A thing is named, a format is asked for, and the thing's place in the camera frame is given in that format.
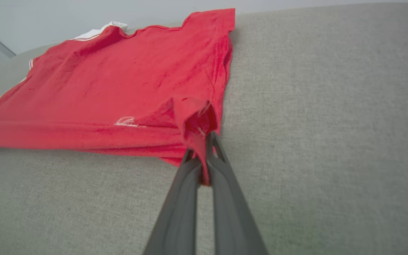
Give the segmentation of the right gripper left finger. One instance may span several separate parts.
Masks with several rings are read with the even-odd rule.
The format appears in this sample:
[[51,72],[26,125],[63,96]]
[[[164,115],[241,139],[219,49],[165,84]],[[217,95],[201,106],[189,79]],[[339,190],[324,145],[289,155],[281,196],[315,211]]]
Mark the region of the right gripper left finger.
[[188,149],[146,244],[144,255],[196,253],[197,190],[202,163]]

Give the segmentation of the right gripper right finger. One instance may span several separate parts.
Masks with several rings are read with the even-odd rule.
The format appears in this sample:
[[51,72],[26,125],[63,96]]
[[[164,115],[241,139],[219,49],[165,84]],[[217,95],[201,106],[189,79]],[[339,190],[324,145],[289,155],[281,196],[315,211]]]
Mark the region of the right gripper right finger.
[[260,231],[216,132],[206,138],[206,165],[213,188],[215,254],[267,255]]

